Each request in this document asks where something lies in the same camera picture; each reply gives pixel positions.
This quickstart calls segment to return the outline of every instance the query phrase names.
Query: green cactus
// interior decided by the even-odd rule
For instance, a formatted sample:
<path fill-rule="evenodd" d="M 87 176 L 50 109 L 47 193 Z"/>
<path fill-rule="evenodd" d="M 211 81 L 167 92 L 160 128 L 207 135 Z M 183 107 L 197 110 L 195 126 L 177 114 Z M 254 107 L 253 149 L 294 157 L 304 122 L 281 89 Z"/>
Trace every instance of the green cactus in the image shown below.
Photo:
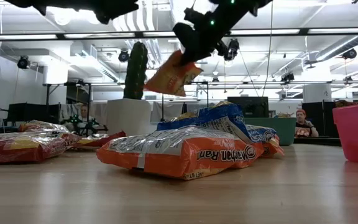
<path fill-rule="evenodd" d="M 146 46 L 141 42 L 136 42 L 128 60 L 124 98 L 142 99 L 144 82 L 146 80 L 147 61 Z"/>

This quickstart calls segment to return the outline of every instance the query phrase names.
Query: table surface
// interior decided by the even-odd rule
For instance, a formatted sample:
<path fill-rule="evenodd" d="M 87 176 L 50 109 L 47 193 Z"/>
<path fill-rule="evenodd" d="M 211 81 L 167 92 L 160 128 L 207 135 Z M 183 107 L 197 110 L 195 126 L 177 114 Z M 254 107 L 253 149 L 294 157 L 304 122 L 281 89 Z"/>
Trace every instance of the table surface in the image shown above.
<path fill-rule="evenodd" d="M 0 223 L 358 223 L 358 164 L 340 147 L 293 145 L 282 159 L 191 181 L 66 152 L 0 166 Z"/>

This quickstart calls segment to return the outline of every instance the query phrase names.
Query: green box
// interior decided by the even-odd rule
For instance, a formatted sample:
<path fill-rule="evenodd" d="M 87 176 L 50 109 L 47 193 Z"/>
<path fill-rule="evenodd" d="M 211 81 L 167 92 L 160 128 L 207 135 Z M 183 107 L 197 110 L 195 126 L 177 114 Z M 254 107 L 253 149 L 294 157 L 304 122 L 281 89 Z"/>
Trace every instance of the green box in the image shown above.
<path fill-rule="evenodd" d="M 244 118 L 245 124 L 273 128 L 280 138 L 281 146 L 293 144 L 296 118 Z"/>

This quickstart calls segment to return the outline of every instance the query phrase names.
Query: ceiling duct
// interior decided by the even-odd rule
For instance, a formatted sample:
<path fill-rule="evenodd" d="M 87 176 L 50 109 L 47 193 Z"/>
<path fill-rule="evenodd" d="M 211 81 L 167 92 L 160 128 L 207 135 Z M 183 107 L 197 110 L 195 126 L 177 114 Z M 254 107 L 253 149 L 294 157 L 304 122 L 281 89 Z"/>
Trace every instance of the ceiling duct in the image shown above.
<path fill-rule="evenodd" d="M 325 61 L 348 50 L 354 48 L 358 45 L 358 35 L 357 36 L 350 36 L 344 37 L 341 40 L 337 41 L 336 43 L 332 44 L 331 46 L 325 48 L 324 50 L 320 51 L 316 55 L 316 59 L 318 61 Z"/>

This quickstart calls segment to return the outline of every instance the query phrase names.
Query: woman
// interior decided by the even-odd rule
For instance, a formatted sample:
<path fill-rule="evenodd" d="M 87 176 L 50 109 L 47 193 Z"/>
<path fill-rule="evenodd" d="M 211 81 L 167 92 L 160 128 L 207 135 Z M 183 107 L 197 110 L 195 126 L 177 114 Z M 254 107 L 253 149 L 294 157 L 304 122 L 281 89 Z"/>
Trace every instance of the woman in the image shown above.
<path fill-rule="evenodd" d="M 295 136 L 296 137 L 318 137 L 316 128 L 310 121 L 306 119 L 306 112 L 302 109 L 296 111 L 296 126 Z"/>

